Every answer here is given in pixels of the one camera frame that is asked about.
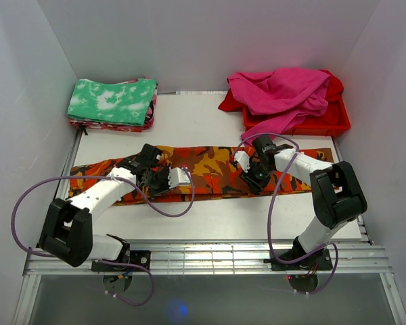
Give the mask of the orange camouflage trousers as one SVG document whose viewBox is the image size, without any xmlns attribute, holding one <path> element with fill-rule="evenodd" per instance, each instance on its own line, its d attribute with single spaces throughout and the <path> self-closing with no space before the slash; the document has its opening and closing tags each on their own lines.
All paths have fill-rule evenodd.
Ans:
<svg viewBox="0 0 406 325">
<path fill-rule="evenodd" d="M 249 198 L 272 195 L 281 171 L 271 176 L 269 184 L 261 194 L 254 195 L 246 183 L 240 179 L 241 169 L 231 163 L 234 147 L 198 146 L 174 148 L 157 146 L 163 151 L 161 163 L 169 164 L 172 168 L 187 167 L 191 173 L 195 188 L 195 200 L 217 200 L 224 198 Z M 306 149 L 304 154 L 317 160 L 333 163 L 332 151 L 329 148 Z M 90 165 L 75 166 L 71 175 L 106 176 L 113 167 L 124 158 L 103 160 Z M 69 181 L 68 197 L 79 195 L 94 185 L 95 179 L 71 179 Z M 310 186 L 287 174 L 279 188 L 278 194 L 299 194 L 311 192 Z M 178 187 L 169 192 L 150 198 L 152 202 L 187 202 L 191 200 L 191 187 Z M 143 196 L 133 191 L 123 196 L 114 205 L 132 205 L 146 203 Z"/>
</svg>

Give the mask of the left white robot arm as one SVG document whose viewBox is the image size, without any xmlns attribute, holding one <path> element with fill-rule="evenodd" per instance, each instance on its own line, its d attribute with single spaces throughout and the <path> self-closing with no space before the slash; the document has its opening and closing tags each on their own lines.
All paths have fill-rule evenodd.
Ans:
<svg viewBox="0 0 406 325">
<path fill-rule="evenodd" d="M 152 195 L 170 189 L 171 168 L 160 163 L 162 150 L 145 144 L 139 154 L 122 159 L 89 189 L 68 200 L 55 199 L 48 208 L 39 239 L 45 252 L 78 267 L 88 259 L 105 259 L 115 270 L 130 262 L 129 244 L 113 235 L 95 235 L 98 217 L 135 188 Z"/>
</svg>

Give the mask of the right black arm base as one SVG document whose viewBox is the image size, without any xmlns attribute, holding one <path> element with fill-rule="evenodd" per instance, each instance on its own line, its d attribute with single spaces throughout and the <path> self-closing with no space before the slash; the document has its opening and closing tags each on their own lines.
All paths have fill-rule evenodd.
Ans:
<svg viewBox="0 0 406 325">
<path fill-rule="evenodd" d="M 275 258 L 266 258 L 263 263 L 269 264 L 272 271 L 331 271 L 333 269 L 330 252 L 323 248 L 310 257 L 299 257 L 293 248 L 290 250 L 276 250 L 280 255 Z"/>
</svg>

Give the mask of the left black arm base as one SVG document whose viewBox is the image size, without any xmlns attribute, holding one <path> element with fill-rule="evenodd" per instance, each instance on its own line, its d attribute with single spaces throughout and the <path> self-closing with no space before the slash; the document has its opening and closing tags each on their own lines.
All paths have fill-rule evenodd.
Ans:
<svg viewBox="0 0 406 325">
<path fill-rule="evenodd" d="M 148 250 L 127 250 L 119 256 L 115 263 L 135 264 L 146 269 L 150 268 L 152 252 Z M 91 262 L 91 271 L 93 272 L 122 272 L 125 273 L 134 267 L 107 265 L 96 261 Z"/>
</svg>

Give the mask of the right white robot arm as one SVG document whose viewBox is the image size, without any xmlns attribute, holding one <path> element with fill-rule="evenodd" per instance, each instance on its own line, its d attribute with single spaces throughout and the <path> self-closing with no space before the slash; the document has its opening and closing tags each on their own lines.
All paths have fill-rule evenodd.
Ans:
<svg viewBox="0 0 406 325">
<path fill-rule="evenodd" d="M 286 137 L 284 144 L 276 145 L 270 133 L 258 133 L 249 139 L 254 155 L 236 148 L 233 162 L 242 169 L 240 177 L 253 194 L 260 194 L 271 176 L 279 171 L 272 196 L 276 197 L 282 180 L 290 175 L 311 188 L 314 217 L 305 231 L 297 236 L 292 248 L 278 256 L 273 248 L 268 263 L 309 268 L 317 254 L 330 245 L 340 229 L 367 210 L 367 201 L 350 163 L 326 162 L 307 156 L 300 146 Z"/>
</svg>

